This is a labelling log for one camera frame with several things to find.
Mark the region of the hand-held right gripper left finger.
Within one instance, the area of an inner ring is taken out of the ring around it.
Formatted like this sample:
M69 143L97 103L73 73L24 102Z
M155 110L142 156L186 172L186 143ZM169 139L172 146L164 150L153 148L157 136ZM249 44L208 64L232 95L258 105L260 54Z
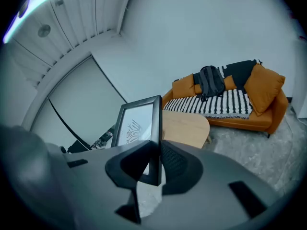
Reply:
M50 144L48 151L73 230L145 230L136 186L155 153L151 141L75 154Z

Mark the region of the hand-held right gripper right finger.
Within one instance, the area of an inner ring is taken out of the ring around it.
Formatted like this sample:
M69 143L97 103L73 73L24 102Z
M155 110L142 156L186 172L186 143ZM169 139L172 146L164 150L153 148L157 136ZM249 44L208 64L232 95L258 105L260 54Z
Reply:
M163 141L166 183L162 201L142 226L149 230L258 230L281 211L284 199L233 159Z

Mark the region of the black picture frame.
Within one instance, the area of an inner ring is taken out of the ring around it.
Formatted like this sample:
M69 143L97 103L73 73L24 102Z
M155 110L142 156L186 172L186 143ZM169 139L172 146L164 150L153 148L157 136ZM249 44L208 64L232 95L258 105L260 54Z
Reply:
M128 148L132 156L121 161L123 171L136 181L161 183L162 97L160 95L123 104L111 147Z

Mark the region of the round wooden table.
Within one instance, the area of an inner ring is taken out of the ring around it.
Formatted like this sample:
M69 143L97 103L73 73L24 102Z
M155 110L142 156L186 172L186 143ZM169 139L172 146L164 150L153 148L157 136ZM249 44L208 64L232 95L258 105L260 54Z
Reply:
M163 140L187 144L202 149L205 143L211 143L210 125L200 114L166 111L163 117Z

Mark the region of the orange sofa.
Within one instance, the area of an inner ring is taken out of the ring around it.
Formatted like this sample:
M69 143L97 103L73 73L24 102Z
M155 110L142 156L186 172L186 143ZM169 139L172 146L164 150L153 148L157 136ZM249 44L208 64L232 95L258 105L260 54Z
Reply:
M268 135L271 135L277 130L281 123L287 106L288 100L281 89L280 93L274 98L268 109L260 116L257 116L253 109L248 119L205 118L208 120L210 125L266 132Z

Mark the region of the black white striped blanket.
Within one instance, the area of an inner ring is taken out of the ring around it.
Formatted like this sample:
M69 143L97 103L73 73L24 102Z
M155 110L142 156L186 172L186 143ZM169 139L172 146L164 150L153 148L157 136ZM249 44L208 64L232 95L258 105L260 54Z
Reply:
M253 111L244 87L225 90L222 97L209 97L206 102L201 101L201 94L174 99L171 89L163 97L162 108L174 112L201 114L208 118L248 119Z

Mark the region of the window with white roller blind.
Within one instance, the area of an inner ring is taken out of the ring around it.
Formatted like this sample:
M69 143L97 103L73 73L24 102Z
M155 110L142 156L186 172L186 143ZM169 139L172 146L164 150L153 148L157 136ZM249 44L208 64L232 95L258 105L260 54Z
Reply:
M116 123L125 100L92 57L70 71L47 95L31 131L46 143L83 150Z

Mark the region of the dark grey backpack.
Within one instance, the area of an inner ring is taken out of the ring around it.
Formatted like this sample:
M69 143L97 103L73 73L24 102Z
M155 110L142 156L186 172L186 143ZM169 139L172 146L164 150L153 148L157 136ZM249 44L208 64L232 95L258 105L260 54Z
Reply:
M225 91L224 79L218 68L205 66L199 72L201 86L201 101L206 102L209 97L222 97Z

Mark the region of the orange square cushion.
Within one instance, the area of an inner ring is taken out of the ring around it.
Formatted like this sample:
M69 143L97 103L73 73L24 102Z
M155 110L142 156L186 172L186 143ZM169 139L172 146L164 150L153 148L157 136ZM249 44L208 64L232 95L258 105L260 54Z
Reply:
M244 89L257 116L262 115L280 93L285 76L267 69L260 64L253 67Z
M173 98L184 98L195 96L193 74L181 78L172 83Z

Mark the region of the orange lumbar cushion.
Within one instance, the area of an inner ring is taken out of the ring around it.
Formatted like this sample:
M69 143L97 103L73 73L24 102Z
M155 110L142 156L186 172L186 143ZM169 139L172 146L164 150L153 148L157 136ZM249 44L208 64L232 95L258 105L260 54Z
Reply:
M193 75L193 80L194 80L194 89L195 89L195 93L196 94L201 94L202 90L201 90L201 86L199 84L199 79L198 76L196 76L196 74ZM225 84L225 90L234 90L237 88L237 86L234 83L233 77L232 75L224 78L224 84Z

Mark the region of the black throw blanket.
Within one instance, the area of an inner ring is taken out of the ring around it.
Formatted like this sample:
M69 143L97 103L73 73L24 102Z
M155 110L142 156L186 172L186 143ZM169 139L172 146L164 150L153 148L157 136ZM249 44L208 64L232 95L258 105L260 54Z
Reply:
M226 66L219 66L216 68L219 69L223 79L232 75L237 88L243 88L256 64L257 61L254 59L236 62Z

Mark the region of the white cabinet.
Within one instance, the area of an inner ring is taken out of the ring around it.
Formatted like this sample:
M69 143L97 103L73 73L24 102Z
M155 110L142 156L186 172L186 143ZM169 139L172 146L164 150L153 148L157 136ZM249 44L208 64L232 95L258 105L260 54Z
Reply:
M292 107L298 118L307 118L307 41L295 42L295 80Z

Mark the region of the round ceiling smoke detector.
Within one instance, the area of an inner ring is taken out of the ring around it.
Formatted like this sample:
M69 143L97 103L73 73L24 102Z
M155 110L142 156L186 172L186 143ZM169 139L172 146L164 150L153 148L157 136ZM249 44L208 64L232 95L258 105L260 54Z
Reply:
M51 27L48 24L43 24L40 26L40 28L38 29L37 35L40 38L44 38L47 37L51 32Z

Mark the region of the ceiling light strip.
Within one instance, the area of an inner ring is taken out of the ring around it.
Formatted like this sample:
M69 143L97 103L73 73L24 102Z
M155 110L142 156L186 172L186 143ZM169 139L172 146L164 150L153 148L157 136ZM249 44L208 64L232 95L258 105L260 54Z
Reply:
M46 1L48 0L26 0L4 34L2 39L3 43L8 43L27 17L29 17L40 5Z

